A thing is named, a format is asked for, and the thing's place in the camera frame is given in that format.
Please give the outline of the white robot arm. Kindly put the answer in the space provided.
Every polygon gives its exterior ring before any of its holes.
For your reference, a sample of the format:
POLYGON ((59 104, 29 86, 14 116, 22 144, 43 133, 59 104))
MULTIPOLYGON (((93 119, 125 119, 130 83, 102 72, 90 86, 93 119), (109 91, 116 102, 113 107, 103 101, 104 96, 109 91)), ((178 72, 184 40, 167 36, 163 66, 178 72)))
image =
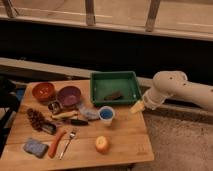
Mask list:
POLYGON ((213 86, 190 82, 182 71, 160 71, 154 75, 152 86, 142 99, 130 108, 130 113, 142 112, 146 108, 155 110, 173 96, 213 112, 213 86))

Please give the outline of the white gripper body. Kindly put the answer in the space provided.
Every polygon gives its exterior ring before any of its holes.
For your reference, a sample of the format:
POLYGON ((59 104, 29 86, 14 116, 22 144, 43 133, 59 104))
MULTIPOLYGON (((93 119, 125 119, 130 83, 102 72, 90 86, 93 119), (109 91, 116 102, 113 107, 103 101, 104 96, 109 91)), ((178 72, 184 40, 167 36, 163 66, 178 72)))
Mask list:
POLYGON ((156 108, 159 107, 158 98, 156 96, 156 93, 152 89, 147 90, 143 94, 142 99, 143 99, 144 105, 151 110, 155 110, 156 108))

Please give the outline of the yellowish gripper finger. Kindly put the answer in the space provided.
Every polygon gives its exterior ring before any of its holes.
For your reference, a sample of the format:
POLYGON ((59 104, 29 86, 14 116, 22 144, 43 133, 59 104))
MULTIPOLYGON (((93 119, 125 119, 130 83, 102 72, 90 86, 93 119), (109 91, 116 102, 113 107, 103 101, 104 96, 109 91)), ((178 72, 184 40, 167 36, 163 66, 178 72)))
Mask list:
POLYGON ((132 114, 135 114, 137 112, 142 112, 145 110, 145 106, 142 100, 138 100, 130 109, 130 112, 132 114))

